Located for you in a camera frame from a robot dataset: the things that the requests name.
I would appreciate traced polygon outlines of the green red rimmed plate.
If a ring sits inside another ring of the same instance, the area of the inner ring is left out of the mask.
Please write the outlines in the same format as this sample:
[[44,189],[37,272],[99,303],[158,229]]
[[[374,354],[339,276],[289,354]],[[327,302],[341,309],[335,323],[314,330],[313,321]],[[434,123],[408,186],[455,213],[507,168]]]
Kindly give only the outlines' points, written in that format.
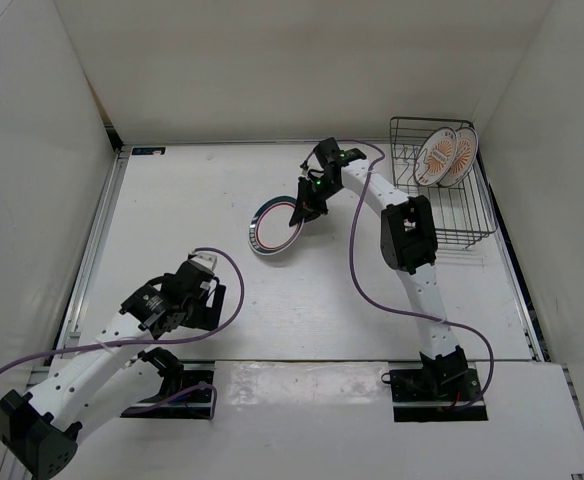
[[295,203],[293,197],[282,195],[267,200],[257,209],[248,228],[248,243],[255,254],[276,255],[298,239],[303,222],[289,226]]

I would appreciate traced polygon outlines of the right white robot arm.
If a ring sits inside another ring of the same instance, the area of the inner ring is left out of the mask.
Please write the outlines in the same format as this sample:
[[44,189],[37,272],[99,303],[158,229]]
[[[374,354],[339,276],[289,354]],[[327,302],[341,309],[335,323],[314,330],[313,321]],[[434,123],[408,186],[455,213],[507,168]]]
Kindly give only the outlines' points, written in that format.
[[432,208],[424,196],[410,196],[374,171],[358,148],[343,150],[333,137],[312,150],[320,168],[301,164],[291,227],[328,213],[327,200],[343,189],[359,197],[355,213],[368,205],[380,220],[380,251],[406,291],[421,341],[421,387],[432,399],[468,392],[465,352],[447,322],[436,278],[438,241]]

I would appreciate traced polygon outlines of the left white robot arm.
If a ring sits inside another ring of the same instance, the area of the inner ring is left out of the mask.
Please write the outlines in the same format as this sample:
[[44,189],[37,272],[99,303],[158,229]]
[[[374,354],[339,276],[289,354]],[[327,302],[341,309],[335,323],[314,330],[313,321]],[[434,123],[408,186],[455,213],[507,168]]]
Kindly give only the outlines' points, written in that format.
[[149,341],[179,327],[211,331],[222,298],[209,298],[217,258],[193,253],[174,274],[137,289],[96,337],[97,348],[72,358],[28,392],[0,400],[0,439],[35,479],[51,479],[92,432],[148,398],[170,400],[184,367]]

